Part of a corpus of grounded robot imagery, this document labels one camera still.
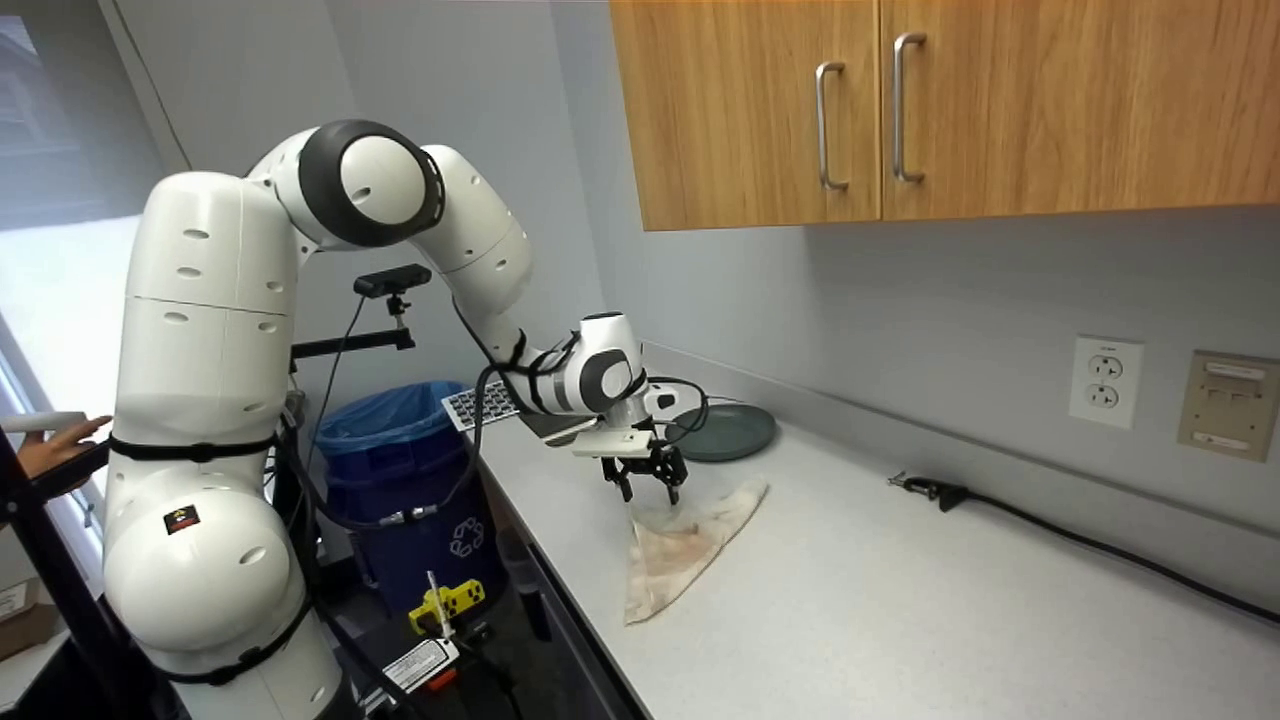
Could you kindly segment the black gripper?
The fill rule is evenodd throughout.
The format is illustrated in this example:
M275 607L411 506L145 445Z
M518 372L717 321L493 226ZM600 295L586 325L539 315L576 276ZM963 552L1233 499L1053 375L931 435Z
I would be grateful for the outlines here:
M600 473L608 485L617 485L625 503L630 503L630 473L660 481L668 506L681 506L689 481L685 451L651 429L608 432Z

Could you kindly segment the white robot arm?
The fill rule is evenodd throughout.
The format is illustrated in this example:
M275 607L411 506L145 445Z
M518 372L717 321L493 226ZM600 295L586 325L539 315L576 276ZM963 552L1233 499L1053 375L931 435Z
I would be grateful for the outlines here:
M173 170L125 285L109 432L102 597L190 720L343 720L335 639L263 499L290 375L297 270L316 250L411 245L451 291L504 391L576 425L610 485L668 488L685 457L619 313L550 347L511 321L532 238L480 167L379 119L312 125L251 170Z

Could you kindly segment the person hand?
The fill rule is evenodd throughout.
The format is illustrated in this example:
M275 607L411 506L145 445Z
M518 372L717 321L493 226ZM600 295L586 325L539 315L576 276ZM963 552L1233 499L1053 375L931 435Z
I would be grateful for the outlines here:
M42 473L89 451L89 438L102 429L102 414L77 418L60 432L28 432L16 448L18 473L40 481Z

